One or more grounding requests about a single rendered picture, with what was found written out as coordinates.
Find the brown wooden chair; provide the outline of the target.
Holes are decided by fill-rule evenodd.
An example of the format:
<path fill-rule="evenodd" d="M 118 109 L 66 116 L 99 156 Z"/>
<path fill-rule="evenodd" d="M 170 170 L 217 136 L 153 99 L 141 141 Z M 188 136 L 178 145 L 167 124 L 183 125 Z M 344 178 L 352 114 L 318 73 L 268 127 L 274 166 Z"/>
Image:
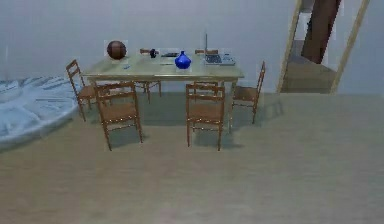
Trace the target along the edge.
<path fill-rule="evenodd" d="M 95 99 L 108 149 L 111 150 L 109 132 L 134 127 L 143 142 L 136 86 L 133 81 L 93 86 Z"/>
<path fill-rule="evenodd" d="M 86 103 L 89 109 L 92 108 L 92 101 L 96 100 L 94 87 L 85 84 L 81 69 L 76 59 L 73 59 L 69 64 L 66 65 L 66 72 L 77 100 L 80 116 L 82 117 L 83 121 L 86 121 L 83 103 Z M 77 89 L 75 86 L 74 78 L 76 75 L 78 75 L 80 78 L 80 89 Z"/>
<path fill-rule="evenodd" d="M 266 73 L 266 63 L 262 62 L 260 72 L 255 87 L 236 86 L 231 108 L 235 106 L 249 107 L 252 109 L 252 123 L 255 123 L 255 117 L 258 109 L 261 89 Z"/>
<path fill-rule="evenodd" d="M 186 90 L 186 136 L 191 145 L 191 132 L 195 130 L 218 133 L 217 150 L 221 150 L 224 129 L 225 87 L 187 84 Z"/>

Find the blue vase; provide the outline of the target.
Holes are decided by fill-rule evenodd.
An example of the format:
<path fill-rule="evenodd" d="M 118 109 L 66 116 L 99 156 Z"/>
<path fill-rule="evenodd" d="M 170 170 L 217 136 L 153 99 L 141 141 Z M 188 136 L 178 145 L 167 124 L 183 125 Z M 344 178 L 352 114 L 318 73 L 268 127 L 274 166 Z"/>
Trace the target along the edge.
<path fill-rule="evenodd" d="M 179 69 L 188 69 L 191 64 L 191 59 L 185 54 L 184 51 L 180 52 L 180 55 L 174 60 L 175 65 Z"/>

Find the grey open laptop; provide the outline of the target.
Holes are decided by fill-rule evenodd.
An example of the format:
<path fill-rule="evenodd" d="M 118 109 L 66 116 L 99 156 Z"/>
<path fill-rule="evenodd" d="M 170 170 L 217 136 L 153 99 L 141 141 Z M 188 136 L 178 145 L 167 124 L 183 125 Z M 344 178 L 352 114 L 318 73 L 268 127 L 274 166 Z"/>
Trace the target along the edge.
<path fill-rule="evenodd" d="M 206 65 L 234 66 L 236 64 L 230 54 L 219 54 L 208 49 L 208 34 L 205 34 L 204 40 L 204 59 Z"/>

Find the pale green dining table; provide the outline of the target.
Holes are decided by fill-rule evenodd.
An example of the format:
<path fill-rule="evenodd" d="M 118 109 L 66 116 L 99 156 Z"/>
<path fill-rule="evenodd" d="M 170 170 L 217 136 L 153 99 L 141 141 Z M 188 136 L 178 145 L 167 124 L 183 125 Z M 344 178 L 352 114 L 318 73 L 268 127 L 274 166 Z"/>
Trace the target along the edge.
<path fill-rule="evenodd" d="M 229 93 L 234 94 L 237 81 L 244 73 L 237 66 L 206 65 L 201 54 L 189 55 L 191 65 L 179 69 L 174 62 L 163 57 L 131 55 L 121 60 L 102 59 L 82 72 L 82 76 L 95 85 L 97 81 L 215 81 L 231 84 Z"/>

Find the brown basketball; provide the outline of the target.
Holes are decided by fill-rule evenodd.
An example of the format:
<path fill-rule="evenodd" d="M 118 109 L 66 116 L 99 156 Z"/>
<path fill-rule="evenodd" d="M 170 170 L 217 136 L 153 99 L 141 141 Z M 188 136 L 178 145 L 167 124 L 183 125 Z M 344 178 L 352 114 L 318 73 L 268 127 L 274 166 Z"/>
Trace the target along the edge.
<path fill-rule="evenodd" d="M 107 46 L 107 53 L 114 60 L 121 60 L 126 56 L 126 46 L 121 41 L 111 41 Z"/>

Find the brown room door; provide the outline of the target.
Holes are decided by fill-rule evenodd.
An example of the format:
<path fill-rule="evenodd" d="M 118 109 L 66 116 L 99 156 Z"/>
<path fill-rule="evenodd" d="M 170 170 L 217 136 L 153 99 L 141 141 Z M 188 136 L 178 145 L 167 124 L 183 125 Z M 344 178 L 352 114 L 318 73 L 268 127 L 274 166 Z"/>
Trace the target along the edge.
<path fill-rule="evenodd" d="M 315 0 L 301 56 L 321 64 L 341 0 Z"/>

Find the round pale blue rug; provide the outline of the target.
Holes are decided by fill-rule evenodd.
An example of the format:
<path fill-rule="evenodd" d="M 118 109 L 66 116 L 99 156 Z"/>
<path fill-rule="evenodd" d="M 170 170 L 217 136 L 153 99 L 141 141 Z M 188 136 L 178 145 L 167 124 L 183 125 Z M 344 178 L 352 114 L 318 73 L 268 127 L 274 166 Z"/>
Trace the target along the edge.
<path fill-rule="evenodd" d="M 48 132 L 70 119 L 77 108 L 68 78 L 0 81 L 0 149 Z"/>

